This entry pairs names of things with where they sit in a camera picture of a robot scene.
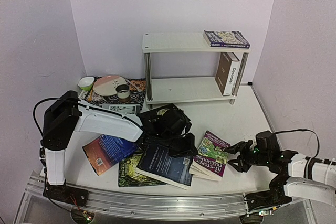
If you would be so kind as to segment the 117-Storey Treehouse book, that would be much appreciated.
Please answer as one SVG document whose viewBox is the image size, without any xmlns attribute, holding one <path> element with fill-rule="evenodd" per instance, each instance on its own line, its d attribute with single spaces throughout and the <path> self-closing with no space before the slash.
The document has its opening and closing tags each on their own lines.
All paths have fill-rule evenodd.
<svg viewBox="0 0 336 224">
<path fill-rule="evenodd" d="M 230 144 L 207 130 L 194 156 L 189 173 L 196 177 L 221 181 L 228 160 L 225 152 Z"/>
</svg>

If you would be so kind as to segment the black gold-circle book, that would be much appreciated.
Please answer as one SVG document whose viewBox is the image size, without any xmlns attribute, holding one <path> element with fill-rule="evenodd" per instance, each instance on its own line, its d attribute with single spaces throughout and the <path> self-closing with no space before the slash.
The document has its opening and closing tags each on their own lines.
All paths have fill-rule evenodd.
<svg viewBox="0 0 336 224">
<path fill-rule="evenodd" d="M 191 120 L 173 103 L 139 113 L 138 117 L 147 133 L 161 138 L 188 133 L 192 126 Z"/>
</svg>

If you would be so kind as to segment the dark blue barcode book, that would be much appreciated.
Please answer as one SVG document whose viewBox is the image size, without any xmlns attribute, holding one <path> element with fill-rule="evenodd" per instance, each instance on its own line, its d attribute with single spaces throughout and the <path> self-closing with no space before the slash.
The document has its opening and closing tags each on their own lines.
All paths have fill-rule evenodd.
<svg viewBox="0 0 336 224">
<path fill-rule="evenodd" d="M 193 179 L 193 175 L 189 173 L 191 163 L 191 157 L 172 157 L 168 148 L 150 144 L 143 152 L 136 172 L 187 190 L 191 187 Z"/>
</svg>

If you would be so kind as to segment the grey ianra book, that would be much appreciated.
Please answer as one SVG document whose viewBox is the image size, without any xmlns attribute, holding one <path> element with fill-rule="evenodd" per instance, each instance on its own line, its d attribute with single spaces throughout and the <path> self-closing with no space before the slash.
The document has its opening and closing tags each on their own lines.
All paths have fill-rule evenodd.
<svg viewBox="0 0 336 224">
<path fill-rule="evenodd" d="M 107 109 L 117 113 L 123 114 L 138 114 L 141 111 L 140 104 L 110 104 L 110 103 L 103 103 L 100 104 L 99 107 L 103 109 Z"/>
</svg>

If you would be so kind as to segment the blue orange paperback book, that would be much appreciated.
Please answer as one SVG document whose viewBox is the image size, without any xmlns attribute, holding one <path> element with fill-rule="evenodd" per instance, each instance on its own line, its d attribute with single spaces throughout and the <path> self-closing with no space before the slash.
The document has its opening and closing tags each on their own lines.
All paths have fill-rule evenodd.
<svg viewBox="0 0 336 224">
<path fill-rule="evenodd" d="M 100 135 L 82 147 L 91 167 L 100 176 L 124 158 L 138 150 L 135 142 L 123 138 Z"/>
</svg>

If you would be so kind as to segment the Decorate Furniture large book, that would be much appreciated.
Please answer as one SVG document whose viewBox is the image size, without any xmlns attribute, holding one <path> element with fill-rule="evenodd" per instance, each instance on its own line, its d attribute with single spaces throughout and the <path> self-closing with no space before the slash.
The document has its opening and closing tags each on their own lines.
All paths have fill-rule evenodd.
<svg viewBox="0 0 336 224">
<path fill-rule="evenodd" d="M 240 60 L 233 52 L 221 52 L 215 81 L 223 96 L 231 95 L 236 83 Z"/>
</svg>

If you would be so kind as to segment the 52-Storey Treehouse book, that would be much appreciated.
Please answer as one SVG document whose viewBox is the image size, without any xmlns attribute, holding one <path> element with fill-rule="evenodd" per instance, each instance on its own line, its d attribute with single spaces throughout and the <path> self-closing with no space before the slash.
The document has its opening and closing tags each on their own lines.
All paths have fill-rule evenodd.
<svg viewBox="0 0 336 224">
<path fill-rule="evenodd" d="M 250 43 L 239 31 L 203 31 L 210 47 L 249 49 Z"/>
</svg>

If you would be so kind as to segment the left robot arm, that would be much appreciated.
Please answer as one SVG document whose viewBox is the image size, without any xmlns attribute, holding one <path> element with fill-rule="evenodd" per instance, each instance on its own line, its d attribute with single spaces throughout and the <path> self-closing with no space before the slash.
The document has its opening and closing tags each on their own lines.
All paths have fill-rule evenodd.
<svg viewBox="0 0 336 224">
<path fill-rule="evenodd" d="M 138 114 L 114 112 L 81 101 L 69 90 L 45 111 L 40 158 L 46 173 L 44 196 L 59 202 L 84 206 L 88 191 L 67 186 L 65 151 L 73 132 L 91 132 L 113 136 L 146 147 L 158 143 L 171 157 L 197 154 L 191 120 L 174 104 Z"/>
</svg>

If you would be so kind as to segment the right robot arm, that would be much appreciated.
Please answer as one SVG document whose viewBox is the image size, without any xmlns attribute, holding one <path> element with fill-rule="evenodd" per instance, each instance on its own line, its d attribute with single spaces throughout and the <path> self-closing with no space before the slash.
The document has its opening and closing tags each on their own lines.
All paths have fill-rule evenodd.
<svg viewBox="0 0 336 224">
<path fill-rule="evenodd" d="M 225 149 L 237 156 L 228 161 L 237 172 L 246 173 L 253 166 L 262 166 L 276 174 L 267 190 L 245 195 L 248 212 L 280 207 L 294 197 L 335 206 L 335 160 L 281 150 L 278 134 L 260 132 L 254 141 L 240 141 Z"/>
</svg>

